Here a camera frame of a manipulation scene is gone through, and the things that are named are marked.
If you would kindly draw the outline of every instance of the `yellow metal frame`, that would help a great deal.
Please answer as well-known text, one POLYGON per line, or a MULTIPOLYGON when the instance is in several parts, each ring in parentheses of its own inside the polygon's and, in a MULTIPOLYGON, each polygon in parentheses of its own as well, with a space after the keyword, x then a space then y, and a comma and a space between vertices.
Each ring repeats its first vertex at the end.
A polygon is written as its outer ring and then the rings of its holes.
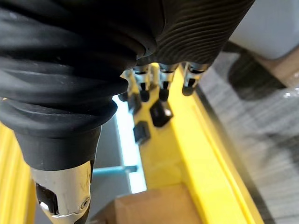
POLYGON ((158 88, 134 116, 135 124, 148 122, 151 134, 151 139, 140 147, 148 189, 183 182, 205 224, 262 224, 204 106, 196 93, 183 96, 182 84, 180 69, 168 99, 174 117, 164 127, 154 127, 150 117, 158 88))
POLYGON ((35 188, 12 130, 0 124, 0 224, 32 224, 35 188))

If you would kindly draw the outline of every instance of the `brown cardboard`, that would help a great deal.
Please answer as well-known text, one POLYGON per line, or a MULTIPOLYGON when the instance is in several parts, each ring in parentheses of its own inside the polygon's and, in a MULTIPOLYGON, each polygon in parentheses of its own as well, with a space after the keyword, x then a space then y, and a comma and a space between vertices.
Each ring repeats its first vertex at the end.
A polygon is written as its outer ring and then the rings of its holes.
POLYGON ((299 47, 288 55, 268 60, 253 54, 255 59, 287 87, 299 85, 299 47))
POLYGON ((89 224, 201 224, 182 184, 116 198, 89 224))

